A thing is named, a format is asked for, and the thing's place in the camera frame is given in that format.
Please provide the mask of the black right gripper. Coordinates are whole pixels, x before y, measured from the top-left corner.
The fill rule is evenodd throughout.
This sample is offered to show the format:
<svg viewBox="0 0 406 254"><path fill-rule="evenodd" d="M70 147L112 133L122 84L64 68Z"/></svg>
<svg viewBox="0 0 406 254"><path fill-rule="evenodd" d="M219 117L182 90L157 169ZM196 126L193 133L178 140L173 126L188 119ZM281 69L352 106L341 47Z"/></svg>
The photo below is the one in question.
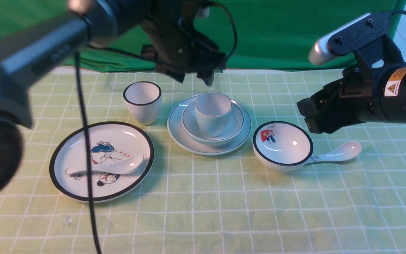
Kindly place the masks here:
<svg viewBox="0 0 406 254"><path fill-rule="evenodd" d="M331 134L366 122L390 122L381 99L391 73L406 66L401 51L383 35L353 53L357 63L344 69L341 79L298 101L298 110L311 133Z"/></svg>

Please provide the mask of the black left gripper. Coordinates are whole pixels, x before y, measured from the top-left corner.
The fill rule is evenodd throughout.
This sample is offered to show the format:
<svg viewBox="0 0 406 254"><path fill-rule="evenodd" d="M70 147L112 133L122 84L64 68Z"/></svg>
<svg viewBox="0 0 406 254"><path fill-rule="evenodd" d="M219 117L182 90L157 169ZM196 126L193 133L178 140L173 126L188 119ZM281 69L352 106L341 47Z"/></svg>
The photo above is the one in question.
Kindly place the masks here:
<svg viewBox="0 0 406 254"><path fill-rule="evenodd" d="M210 0L154 0L151 16L141 28L150 39L141 56L155 62L156 72L183 82L187 73L196 73L205 85L212 86L216 68L224 69L227 54L193 22L199 12L217 6Z"/></svg>

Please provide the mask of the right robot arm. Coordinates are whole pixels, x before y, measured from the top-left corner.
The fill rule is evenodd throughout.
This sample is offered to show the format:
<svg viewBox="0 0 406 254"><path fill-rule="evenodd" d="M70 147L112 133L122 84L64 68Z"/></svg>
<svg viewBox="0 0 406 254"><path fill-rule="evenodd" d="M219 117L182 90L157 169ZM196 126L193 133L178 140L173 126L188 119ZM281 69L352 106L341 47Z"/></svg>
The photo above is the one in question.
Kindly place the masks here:
<svg viewBox="0 0 406 254"><path fill-rule="evenodd" d="M383 35L352 49L356 64L297 107L311 133L331 134L367 122L406 124L406 62Z"/></svg>

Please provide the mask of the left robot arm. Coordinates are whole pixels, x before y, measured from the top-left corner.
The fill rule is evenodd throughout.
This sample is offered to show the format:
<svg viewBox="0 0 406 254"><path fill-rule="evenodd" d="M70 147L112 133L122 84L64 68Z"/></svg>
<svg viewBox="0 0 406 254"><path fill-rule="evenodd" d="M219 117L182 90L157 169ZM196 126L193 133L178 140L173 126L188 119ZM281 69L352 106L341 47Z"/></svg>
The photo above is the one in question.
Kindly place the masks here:
<svg viewBox="0 0 406 254"><path fill-rule="evenodd" d="M82 48L103 49L155 63L156 72L182 82L187 73L211 86L229 53L194 27L211 0L69 0L67 12L0 39L0 191L23 155L17 126L33 125L29 88Z"/></svg>

